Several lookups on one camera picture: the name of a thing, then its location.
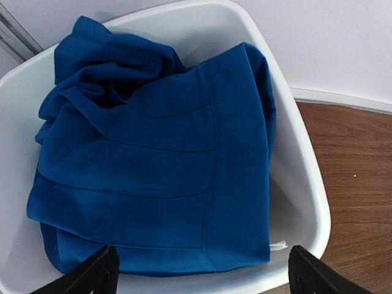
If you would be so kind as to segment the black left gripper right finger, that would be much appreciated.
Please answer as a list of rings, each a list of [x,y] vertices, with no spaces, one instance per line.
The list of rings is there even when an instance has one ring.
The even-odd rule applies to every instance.
[[[303,246],[293,246],[288,259],[291,294],[371,294],[339,275]]]

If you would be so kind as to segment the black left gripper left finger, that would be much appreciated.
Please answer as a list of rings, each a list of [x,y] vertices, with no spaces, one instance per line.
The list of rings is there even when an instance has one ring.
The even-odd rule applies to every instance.
[[[33,294],[116,294],[119,256],[114,246],[104,246],[59,279],[33,291]]]

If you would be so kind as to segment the blue pleated skirt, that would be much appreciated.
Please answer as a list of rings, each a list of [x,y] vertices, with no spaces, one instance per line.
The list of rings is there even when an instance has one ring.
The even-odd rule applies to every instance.
[[[81,17],[54,64],[27,215],[58,271],[106,244],[127,274],[269,262],[276,107],[258,49],[187,68],[172,47]]]

